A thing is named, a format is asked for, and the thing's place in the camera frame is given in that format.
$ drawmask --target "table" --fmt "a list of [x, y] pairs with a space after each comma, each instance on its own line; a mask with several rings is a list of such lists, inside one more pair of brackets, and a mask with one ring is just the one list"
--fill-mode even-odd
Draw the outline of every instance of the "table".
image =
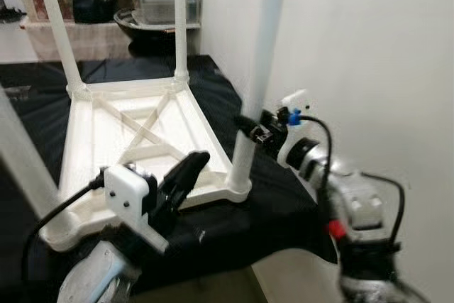
[[[171, 77], [175, 59], [91, 61], [79, 62], [78, 67], [87, 83], [114, 82]], [[240, 112], [241, 100], [209, 56], [190, 57], [188, 69], [194, 97], [231, 159], [236, 138], [233, 117]], [[17, 96], [22, 99], [12, 103], [57, 183], [70, 112], [61, 64], [0, 65], [0, 75], [4, 87], [31, 86]], [[156, 255], [143, 268], [133, 291], [243, 268], [287, 248], [302, 248], [336, 262], [333, 244], [317, 219], [316, 203], [290, 170], [258, 151], [251, 180], [253, 190], [245, 202], [216, 202], [179, 216], [168, 238], [179, 252]], [[21, 249], [36, 218], [4, 167], [0, 185], [0, 298], [15, 302], [22, 290]], [[67, 272], [98, 240], [96, 235], [89, 236], [66, 253], [56, 253], [42, 241], [36, 242], [30, 263], [35, 302], [55, 302]]]

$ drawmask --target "blue connector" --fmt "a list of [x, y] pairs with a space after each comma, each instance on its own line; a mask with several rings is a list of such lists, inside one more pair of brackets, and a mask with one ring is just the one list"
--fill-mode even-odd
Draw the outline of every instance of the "blue connector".
[[299, 119], [300, 114], [301, 110], [293, 109], [293, 112], [289, 116], [289, 126], [299, 126], [301, 124], [301, 120]]

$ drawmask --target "black cloth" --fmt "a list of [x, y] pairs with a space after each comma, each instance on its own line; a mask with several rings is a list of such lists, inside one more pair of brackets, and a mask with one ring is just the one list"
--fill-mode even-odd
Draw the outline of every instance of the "black cloth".
[[[114, 82], [171, 77], [175, 59], [91, 61], [80, 62], [78, 67], [87, 83]], [[240, 112], [240, 98], [210, 57], [190, 57], [188, 68], [192, 93], [231, 159], [236, 138], [233, 117]], [[70, 110], [61, 64], [0, 65], [0, 75], [4, 87], [32, 86], [27, 99], [11, 102], [57, 183]], [[179, 252], [156, 255], [134, 290], [242, 268], [287, 248], [309, 250], [336, 261], [331, 240], [317, 219], [316, 204], [291, 171], [258, 151], [250, 177], [253, 190], [245, 202], [216, 202], [179, 216], [168, 238]], [[21, 249], [36, 218], [4, 167], [0, 185], [0, 298], [14, 302], [21, 291]], [[34, 297], [40, 297], [39, 302], [55, 302], [67, 272], [98, 240], [89, 236], [66, 253], [56, 253], [37, 241], [30, 261]]]

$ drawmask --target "white cylindrical rod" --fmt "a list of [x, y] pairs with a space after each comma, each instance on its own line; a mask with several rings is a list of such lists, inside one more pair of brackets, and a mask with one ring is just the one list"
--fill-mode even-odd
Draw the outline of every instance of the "white cylindrical rod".
[[[242, 115], [259, 121], [271, 75], [277, 30], [284, 0], [262, 0], [253, 68], [250, 73], [248, 92], [243, 100]], [[249, 174], [254, 158], [255, 144], [242, 132], [236, 136], [233, 152], [233, 166], [227, 176], [227, 185], [235, 192], [244, 193], [250, 190]]]
[[76, 60], [71, 49], [70, 39], [66, 32], [65, 22], [58, 6], [58, 0], [44, 0], [44, 4], [49, 16], [58, 54], [65, 70], [68, 82], [67, 91], [71, 94], [72, 92], [83, 90], [85, 89], [85, 83], [80, 79], [79, 70], [77, 69]]
[[186, 0], [175, 0], [175, 79], [189, 80], [186, 51]]
[[[0, 159], [41, 219], [61, 204], [57, 187], [1, 86], [0, 122]], [[72, 230], [71, 221], [63, 211], [49, 222], [46, 231], [49, 235], [63, 236]]]

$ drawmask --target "white pole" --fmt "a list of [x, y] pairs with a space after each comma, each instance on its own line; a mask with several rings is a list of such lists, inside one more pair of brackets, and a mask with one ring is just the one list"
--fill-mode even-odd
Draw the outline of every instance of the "white pole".
[[72, 53], [70, 39], [65, 29], [58, 0], [44, 0], [45, 9], [48, 12], [50, 26], [54, 34], [55, 44], [57, 45], [58, 54], [62, 60], [63, 69], [65, 70], [68, 82], [68, 93], [78, 92], [85, 89], [85, 83], [80, 79], [79, 70], [77, 69], [76, 60]]
[[186, 0], [175, 0], [175, 79], [187, 82]]
[[[0, 122], [0, 159], [41, 219], [61, 203], [57, 187], [1, 86]], [[63, 211], [46, 227], [49, 235], [66, 235], [72, 230], [71, 218]]]
[[[277, 29], [284, 0], [262, 0], [253, 69], [250, 74], [248, 93], [243, 101], [242, 115], [259, 121], [271, 75]], [[255, 144], [242, 132], [236, 136], [233, 167], [227, 176], [227, 186], [238, 193], [250, 190], [249, 174], [254, 158]]]

